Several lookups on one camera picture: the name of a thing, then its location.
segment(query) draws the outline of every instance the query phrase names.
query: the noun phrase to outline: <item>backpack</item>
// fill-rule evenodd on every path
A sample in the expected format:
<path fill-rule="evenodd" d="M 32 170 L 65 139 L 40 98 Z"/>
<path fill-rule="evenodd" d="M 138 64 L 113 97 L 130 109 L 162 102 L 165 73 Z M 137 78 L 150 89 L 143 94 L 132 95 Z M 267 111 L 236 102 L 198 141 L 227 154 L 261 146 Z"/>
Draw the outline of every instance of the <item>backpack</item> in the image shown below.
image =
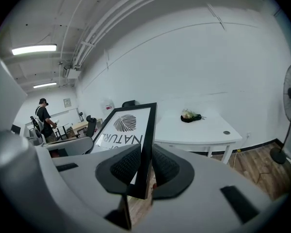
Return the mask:
<path fill-rule="evenodd" d="M 42 132 L 43 131 L 43 129 L 44 129 L 44 121 L 42 122 L 41 120 L 40 120 L 40 118 L 37 116 L 37 114 L 38 114 L 38 111 L 40 110 L 40 108 L 41 107 L 39 107 L 39 109 L 37 109 L 37 111 L 36 111 L 36 113 L 35 113 L 35 117 L 34 117 L 34 119 L 35 119 L 35 121 L 37 122 L 37 124 L 38 124 L 38 126 L 39 126 L 39 131 L 40 132 Z"/>

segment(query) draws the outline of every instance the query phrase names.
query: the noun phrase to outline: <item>wooden floor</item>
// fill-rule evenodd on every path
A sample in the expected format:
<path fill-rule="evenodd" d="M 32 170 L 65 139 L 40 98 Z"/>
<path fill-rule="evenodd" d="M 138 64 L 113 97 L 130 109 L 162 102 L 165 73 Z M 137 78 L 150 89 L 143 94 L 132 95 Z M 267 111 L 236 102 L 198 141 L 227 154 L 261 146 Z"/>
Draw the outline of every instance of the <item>wooden floor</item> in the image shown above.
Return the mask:
<path fill-rule="evenodd" d="M 267 146 L 232 154 L 228 165 L 244 177 L 260 187 L 272 200 L 289 192 L 291 187 L 291 164 L 286 161 L 279 165 L 272 161 L 270 150 L 277 147 L 275 143 Z M 220 161 L 223 155 L 214 155 L 212 158 Z M 154 170 L 151 171 L 148 199 L 141 200 L 128 197 L 129 213 L 132 225 L 136 225 L 147 214 L 151 207 L 153 184 L 156 182 Z"/>

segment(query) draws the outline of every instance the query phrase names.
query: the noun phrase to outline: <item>man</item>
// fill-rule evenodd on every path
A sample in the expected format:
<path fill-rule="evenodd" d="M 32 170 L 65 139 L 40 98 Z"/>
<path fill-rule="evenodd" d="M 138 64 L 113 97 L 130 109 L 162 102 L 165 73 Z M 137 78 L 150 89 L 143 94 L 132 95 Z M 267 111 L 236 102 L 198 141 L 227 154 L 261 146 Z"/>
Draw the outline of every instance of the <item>man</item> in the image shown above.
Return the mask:
<path fill-rule="evenodd" d="M 56 142 L 56 136 L 53 132 L 53 129 L 56 129 L 57 125 L 50 120 L 50 115 L 46 109 L 47 103 L 46 99 L 40 99 L 39 106 L 35 110 L 35 114 L 39 117 L 41 122 L 44 122 L 42 134 L 45 137 L 47 143 Z"/>

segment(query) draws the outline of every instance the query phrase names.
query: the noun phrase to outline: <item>office chair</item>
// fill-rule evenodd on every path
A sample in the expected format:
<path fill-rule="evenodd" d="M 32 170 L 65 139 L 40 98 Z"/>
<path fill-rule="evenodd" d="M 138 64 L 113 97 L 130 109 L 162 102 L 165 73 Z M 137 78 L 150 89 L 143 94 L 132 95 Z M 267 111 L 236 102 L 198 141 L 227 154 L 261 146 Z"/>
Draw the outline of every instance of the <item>office chair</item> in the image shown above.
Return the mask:
<path fill-rule="evenodd" d="M 136 105 L 136 100 L 126 101 L 122 104 L 122 107 L 134 106 Z"/>
<path fill-rule="evenodd" d="M 92 137 L 94 135 L 94 132 L 95 132 L 97 119 L 94 118 L 94 117 L 91 117 L 91 115 L 89 115 L 89 116 L 86 117 L 86 121 L 88 121 L 88 127 L 87 127 L 87 130 L 86 130 L 86 136 Z"/>

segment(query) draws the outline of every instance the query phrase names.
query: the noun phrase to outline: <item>fluorescent light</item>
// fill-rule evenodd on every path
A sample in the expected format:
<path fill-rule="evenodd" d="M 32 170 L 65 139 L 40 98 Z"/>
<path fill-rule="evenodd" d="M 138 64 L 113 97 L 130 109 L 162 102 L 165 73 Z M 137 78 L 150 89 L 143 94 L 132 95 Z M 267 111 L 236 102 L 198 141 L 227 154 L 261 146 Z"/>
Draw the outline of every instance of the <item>fluorescent light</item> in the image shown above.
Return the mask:
<path fill-rule="evenodd" d="M 29 52 L 46 52 L 46 51 L 56 51 L 56 44 L 34 45 L 34 46 L 29 46 L 29 47 L 12 49 L 13 55 L 29 53 Z"/>
<path fill-rule="evenodd" d="M 56 82 L 55 83 L 45 83 L 45 84 L 35 85 L 34 88 L 39 88 L 39 87 L 49 86 L 49 85 L 55 85 L 55 84 L 57 84 L 57 83 Z"/>

